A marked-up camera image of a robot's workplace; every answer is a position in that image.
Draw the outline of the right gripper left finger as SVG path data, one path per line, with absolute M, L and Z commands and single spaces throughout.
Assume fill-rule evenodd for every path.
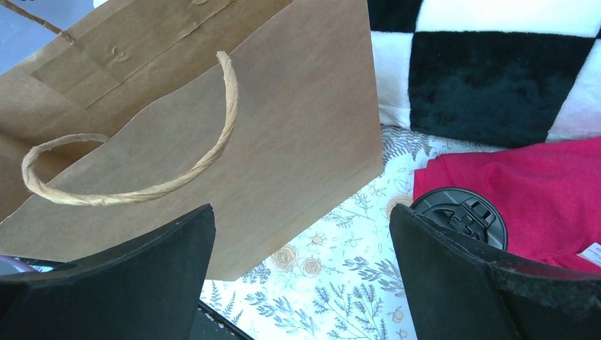
M 215 240 L 210 205 L 46 273 L 1 278 L 2 339 L 187 339 Z

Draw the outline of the brown paper bag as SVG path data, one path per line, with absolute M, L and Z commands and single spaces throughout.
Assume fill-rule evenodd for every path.
M 383 171 L 365 1 L 34 1 L 1 34 L 1 253 L 69 262 L 213 206 L 235 280 Z

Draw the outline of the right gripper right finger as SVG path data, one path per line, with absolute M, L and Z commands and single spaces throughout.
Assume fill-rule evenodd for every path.
M 515 256 L 405 205 L 390 232 L 417 338 L 600 338 L 599 275 Z

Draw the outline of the black plastic cup lid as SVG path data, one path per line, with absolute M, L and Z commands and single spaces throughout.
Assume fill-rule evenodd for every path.
M 507 250 L 507 227 L 501 214 L 473 191 L 457 187 L 434 189 L 418 197 L 410 207 L 460 234 Z

